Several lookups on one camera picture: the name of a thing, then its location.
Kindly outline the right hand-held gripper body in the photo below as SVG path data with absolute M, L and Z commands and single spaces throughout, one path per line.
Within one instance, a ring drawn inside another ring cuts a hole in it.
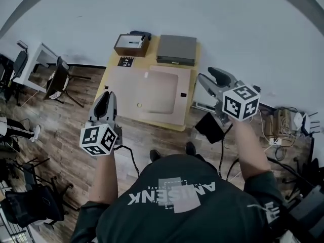
M 232 117 L 244 121 L 257 113 L 261 89 L 258 86 L 246 85 L 237 81 L 235 86 L 219 86 L 222 89 L 221 98 L 216 99 L 215 113 L 222 124 Z

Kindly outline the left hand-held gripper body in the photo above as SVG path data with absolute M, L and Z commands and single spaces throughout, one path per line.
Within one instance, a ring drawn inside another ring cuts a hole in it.
M 113 147 L 122 144 L 122 128 L 116 116 L 95 117 L 96 101 L 92 105 L 88 121 L 81 129 L 79 146 L 91 157 L 109 155 Z

